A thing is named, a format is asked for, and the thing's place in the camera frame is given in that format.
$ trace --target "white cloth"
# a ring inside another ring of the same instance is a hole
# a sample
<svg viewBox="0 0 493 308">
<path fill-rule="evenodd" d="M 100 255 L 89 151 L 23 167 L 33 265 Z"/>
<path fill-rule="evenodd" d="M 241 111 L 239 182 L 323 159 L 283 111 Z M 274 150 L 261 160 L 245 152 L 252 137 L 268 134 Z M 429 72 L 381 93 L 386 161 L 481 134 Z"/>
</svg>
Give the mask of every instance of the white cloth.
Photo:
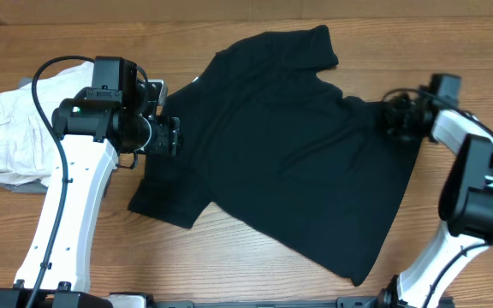
<svg viewBox="0 0 493 308">
<path fill-rule="evenodd" d="M 65 98 L 73 98 L 91 85 L 93 64 L 68 68 L 38 81 L 41 107 L 51 119 Z M 32 84 L 0 93 L 0 183 L 21 185 L 41 180 L 49 185 L 54 142 L 41 121 L 32 99 Z"/>
</svg>

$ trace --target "dark fabric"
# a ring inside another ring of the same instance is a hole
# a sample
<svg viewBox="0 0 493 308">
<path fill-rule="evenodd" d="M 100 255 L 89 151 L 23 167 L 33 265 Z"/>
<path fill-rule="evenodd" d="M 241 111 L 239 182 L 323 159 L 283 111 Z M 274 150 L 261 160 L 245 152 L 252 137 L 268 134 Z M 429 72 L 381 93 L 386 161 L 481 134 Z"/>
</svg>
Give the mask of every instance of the dark fabric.
<svg viewBox="0 0 493 308">
<path fill-rule="evenodd" d="M 215 201 L 230 215 L 359 285 L 401 203 L 419 149 L 386 138 L 381 104 L 342 97 L 326 26 L 263 33 L 216 54 L 171 95 L 179 157 L 148 157 L 129 209 L 191 228 Z"/>
</svg>

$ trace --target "black cloth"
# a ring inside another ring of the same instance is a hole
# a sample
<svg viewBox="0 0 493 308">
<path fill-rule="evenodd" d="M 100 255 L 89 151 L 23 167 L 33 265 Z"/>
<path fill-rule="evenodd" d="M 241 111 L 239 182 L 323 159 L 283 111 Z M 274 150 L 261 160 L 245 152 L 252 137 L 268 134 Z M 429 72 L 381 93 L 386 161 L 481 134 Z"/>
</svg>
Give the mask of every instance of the black cloth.
<svg viewBox="0 0 493 308">
<path fill-rule="evenodd" d="M 404 195 L 419 142 L 378 128 L 383 104 L 342 97 L 329 29 L 262 33 L 220 51 L 167 98 L 176 158 L 148 157 L 129 209 L 184 228 L 215 201 L 231 216 L 359 285 Z"/>
</svg>

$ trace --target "wooden floor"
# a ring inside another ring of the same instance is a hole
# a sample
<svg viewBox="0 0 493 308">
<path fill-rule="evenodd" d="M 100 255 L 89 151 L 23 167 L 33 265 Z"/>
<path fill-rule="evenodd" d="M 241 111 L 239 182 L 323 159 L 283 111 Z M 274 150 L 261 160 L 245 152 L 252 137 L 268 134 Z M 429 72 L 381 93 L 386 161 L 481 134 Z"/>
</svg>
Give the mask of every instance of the wooden floor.
<svg viewBox="0 0 493 308">
<path fill-rule="evenodd" d="M 199 75 L 216 51 L 239 39 L 321 23 L 330 28 L 340 65 L 320 77 L 347 95 L 377 100 L 387 90 L 426 83 L 434 72 L 459 74 L 461 107 L 493 128 L 493 17 L 0 27 L 0 92 L 15 88 L 46 60 L 68 54 L 123 56 L 146 68 L 151 78 L 166 80 L 173 92 Z M 47 75 L 73 64 L 56 66 Z M 423 145 L 379 259 L 360 287 L 215 204 L 192 230 L 128 212 L 143 176 L 142 159 L 138 169 L 114 174 L 103 200 L 92 244 L 92 293 L 140 291 L 157 300 L 198 302 L 376 294 L 432 236 L 453 159 L 441 145 Z M 42 203 L 43 196 L 0 188 L 0 287 L 8 287 L 21 266 Z M 336 225 L 336 232 L 347 230 Z M 447 293 L 460 307 L 493 307 L 493 249 L 472 262 Z"/>
</svg>

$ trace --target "crumpled white fabric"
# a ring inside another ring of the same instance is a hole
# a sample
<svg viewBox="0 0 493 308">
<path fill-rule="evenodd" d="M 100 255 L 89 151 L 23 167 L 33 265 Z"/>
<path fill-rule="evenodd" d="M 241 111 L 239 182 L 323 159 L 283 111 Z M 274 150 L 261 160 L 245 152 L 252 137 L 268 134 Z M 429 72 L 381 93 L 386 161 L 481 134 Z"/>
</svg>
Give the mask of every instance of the crumpled white fabric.
<svg viewBox="0 0 493 308">
<path fill-rule="evenodd" d="M 38 97 L 50 120 L 65 98 L 91 85 L 93 64 L 68 68 L 38 81 Z M 32 99 L 32 84 L 0 93 L 0 183 L 21 185 L 40 180 L 49 185 L 54 142 Z"/>
</svg>

